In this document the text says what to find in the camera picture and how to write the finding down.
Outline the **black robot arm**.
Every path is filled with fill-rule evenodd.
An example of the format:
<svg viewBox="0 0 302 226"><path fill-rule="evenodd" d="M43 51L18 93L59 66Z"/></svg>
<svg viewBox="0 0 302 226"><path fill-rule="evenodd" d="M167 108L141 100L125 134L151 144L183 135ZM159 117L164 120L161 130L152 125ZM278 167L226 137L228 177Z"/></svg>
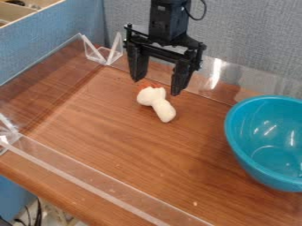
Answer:
<svg viewBox="0 0 302 226"><path fill-rule="evenodd" d="M124 25L124 48L129 75L135 82L145 77L148 59L155 57L175 65L171 95L187 88L194 71L202 67L206 44L187 35L191 0L151 0L148 29Z"/></svg>

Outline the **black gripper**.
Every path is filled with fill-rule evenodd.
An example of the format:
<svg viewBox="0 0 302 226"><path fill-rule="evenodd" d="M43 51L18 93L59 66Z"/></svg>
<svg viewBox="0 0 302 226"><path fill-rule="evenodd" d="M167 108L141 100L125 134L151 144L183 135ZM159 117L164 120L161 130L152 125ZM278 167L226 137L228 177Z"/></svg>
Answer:
<svg viewBox="0 0 302 226"><path fill-rule="evenodd" d="M200 68L206 44L181 33L172 40L155 37L143 26L127 24L125 51L129 75L135 82L145 77L148 58L176 64L171 78L171 95L187 88L194 71Z"/></svg>

